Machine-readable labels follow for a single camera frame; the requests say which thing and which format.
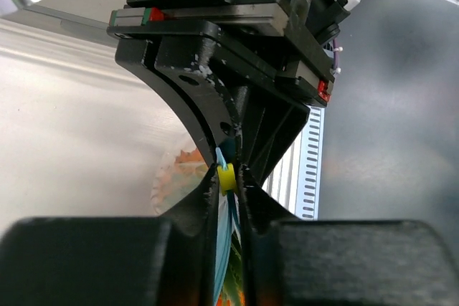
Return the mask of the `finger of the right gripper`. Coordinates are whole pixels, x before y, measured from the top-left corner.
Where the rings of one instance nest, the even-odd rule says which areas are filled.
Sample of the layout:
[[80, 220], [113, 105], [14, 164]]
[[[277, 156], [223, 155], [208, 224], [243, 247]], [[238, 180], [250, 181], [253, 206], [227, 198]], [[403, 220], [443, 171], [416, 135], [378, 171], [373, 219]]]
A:
[[242, 120], [240, 163], [261, 184], [303, 129], [309, 107], [255, 86], [237, 91], [237, 106]]

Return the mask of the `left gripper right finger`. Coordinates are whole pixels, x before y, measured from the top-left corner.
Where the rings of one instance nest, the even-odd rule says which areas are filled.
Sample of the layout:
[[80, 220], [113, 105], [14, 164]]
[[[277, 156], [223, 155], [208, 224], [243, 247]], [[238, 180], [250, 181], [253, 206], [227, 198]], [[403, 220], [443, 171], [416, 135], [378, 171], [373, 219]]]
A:
[[299, 219], [238, 171], [248, 305], [456, 305], [458, 266], [421, 221]]

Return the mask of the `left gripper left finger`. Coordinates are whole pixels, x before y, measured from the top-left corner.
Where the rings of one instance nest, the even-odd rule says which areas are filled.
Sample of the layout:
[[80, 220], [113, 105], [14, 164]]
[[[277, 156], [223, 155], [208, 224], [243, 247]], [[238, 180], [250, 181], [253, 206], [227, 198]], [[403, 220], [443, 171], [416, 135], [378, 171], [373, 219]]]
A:
[[3, 305], [211, 305], [215, 167], [156, 217], [28, 217], [1, 237]]

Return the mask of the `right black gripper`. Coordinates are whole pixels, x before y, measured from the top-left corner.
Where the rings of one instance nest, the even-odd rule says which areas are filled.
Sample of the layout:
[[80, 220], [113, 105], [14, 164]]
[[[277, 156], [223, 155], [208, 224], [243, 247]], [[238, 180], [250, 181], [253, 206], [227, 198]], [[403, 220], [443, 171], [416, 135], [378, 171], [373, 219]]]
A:
[[220, 147], [239, 158], [239, 114], [212, 66], [219, 45], [308, 105], [327, 105], [335, 83], [326, 46], [348, 0], [126, 0], [107, 32], [115, 61], [174, 111], [207, 163]]

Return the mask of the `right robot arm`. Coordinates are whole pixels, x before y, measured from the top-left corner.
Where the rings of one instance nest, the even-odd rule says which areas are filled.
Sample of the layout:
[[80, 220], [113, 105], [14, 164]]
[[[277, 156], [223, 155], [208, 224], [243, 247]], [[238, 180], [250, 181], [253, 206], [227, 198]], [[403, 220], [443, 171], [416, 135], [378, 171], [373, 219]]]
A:
[[126, 0], [115, 60], [154, 90], [205, 161], [262, 183], [335, 83], [325, 46], [361, 0]]

